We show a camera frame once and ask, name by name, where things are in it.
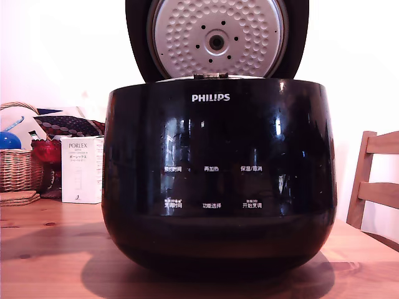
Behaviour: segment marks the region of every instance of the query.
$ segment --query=wooden chair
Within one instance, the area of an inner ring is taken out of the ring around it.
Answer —
[[[369,183],[374,154],[399,154],[399,131],[377,136],[364,131],[350,197],[347,223],[360,229],[366,201],[399,209],[399,184]],[[399,251],[399,244],[382,236],[367,233],[385,245]]]

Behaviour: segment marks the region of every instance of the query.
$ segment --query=rice cooker lid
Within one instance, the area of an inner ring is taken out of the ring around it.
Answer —
[[[300,15],[292,10],[293,0],[139,1],[126,0],[126,13],[146,82],[216,73],[293,78],[298,69],[309,0]],[[297,24],[290,21],[298,18],[303,18],[302,35],[291,36]]]

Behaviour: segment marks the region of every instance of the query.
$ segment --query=red bowl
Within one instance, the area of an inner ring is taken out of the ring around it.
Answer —
[[[61,142],[59,140],[32,140],[33,154],[43,163],[61,163]]]

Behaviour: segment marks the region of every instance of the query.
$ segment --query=wicker basket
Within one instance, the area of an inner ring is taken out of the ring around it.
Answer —
[[[37,114],[36,108],[20,102],[5,103],[0,111],[9,107],[25,107]],[[0,149],[0,192],[40,191],[48,187],[51,176],[43,164],[24,149]]]

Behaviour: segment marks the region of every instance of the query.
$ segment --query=wooden table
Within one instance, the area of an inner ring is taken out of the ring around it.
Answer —
[[[309,263],[274,280],[177,281],[127,259],[100,204],[1,209],[1,298],[399,298],[399,253],[336,221]]]

